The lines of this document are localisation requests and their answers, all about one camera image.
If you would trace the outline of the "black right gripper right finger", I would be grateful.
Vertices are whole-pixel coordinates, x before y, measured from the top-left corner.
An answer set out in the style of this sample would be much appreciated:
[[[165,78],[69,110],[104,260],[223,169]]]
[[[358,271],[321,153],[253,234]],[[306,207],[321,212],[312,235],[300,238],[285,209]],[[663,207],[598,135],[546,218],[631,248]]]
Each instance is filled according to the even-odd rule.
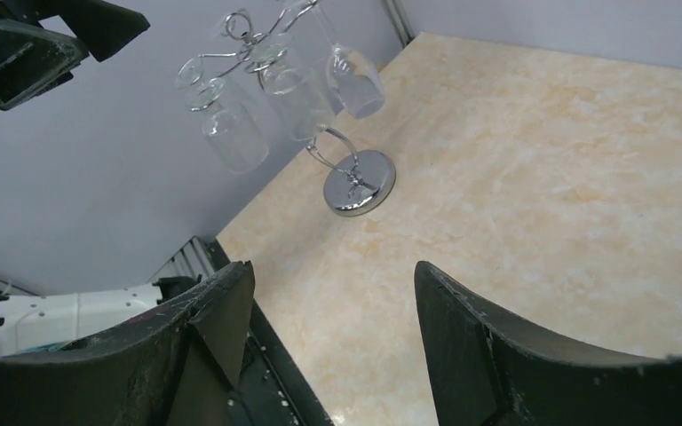
[[[682,356],[651,359],[553,332],[426,261],[417,316],[441,425],[682,425]]]

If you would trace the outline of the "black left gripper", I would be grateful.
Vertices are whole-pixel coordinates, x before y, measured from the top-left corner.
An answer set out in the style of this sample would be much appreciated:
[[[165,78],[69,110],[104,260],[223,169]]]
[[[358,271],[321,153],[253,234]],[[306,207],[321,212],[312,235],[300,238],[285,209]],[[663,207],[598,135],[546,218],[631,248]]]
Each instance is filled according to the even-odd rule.
[[[107,1],[0,1],[0,110],[70,81],[84,59],[109,59],[149,27]]]

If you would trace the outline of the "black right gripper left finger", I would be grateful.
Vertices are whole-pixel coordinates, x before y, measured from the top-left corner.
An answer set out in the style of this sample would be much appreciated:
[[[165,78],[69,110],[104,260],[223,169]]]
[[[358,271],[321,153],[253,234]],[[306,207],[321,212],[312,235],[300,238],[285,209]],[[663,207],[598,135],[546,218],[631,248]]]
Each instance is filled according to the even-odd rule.
[[[0,358],[0,425],[226,424],[255,285],[233,262],[115,327]]]

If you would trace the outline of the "cut pattern stemmed glass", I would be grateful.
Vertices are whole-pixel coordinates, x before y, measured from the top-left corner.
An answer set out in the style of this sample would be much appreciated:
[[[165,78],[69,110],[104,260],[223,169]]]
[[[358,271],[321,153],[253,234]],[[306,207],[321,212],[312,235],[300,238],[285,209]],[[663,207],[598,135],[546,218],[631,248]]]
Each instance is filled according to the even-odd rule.
[[[309,141],[332,124],[335,111],[323,83],[294,52],[290,34],[266,36],[250,56],[251,69],[291,139]]]

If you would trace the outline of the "clear plain wine glass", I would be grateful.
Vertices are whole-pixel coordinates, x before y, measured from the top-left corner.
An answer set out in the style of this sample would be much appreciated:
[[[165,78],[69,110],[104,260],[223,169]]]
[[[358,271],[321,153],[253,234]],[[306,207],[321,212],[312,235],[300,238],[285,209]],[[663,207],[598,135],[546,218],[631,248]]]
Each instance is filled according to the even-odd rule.
[[[376,113],[385,104],[385,91],[374,64],[358,50],[340,43],[337,31],[320,1],[282,1],[283,10],[296,23],[311,12],[329,43],[326,81],[346,112],[355,119]]]

